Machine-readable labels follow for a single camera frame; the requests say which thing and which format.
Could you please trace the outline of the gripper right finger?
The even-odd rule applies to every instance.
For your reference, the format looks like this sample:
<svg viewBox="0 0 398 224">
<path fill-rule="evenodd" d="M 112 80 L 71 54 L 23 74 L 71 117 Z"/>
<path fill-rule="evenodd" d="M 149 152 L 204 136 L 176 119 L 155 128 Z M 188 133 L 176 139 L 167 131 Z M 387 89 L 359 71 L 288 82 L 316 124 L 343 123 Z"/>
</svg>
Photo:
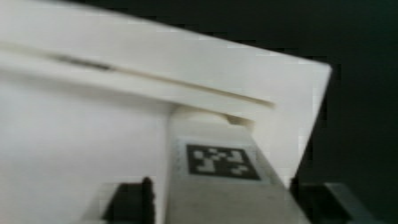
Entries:
<svg viewBox="0 0 398 224">
<path fill-rule="evenodd" d="M 341 182 L 293 179 L 290 191 L 311 224 L 384 224 Z"/>
</svg>

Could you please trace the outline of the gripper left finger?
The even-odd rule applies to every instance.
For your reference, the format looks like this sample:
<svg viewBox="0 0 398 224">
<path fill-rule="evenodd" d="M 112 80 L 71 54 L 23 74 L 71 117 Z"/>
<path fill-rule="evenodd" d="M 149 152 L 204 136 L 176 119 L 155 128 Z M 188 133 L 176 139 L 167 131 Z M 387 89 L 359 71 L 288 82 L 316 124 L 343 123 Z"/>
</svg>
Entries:
<svg viewBox="0 0 398 224">
<path fill-rule="evenodd" d="M 101 219 L 105 224 L 155 224 L 153 181 L 121 183 L 112 195 Z"/>
</svg>

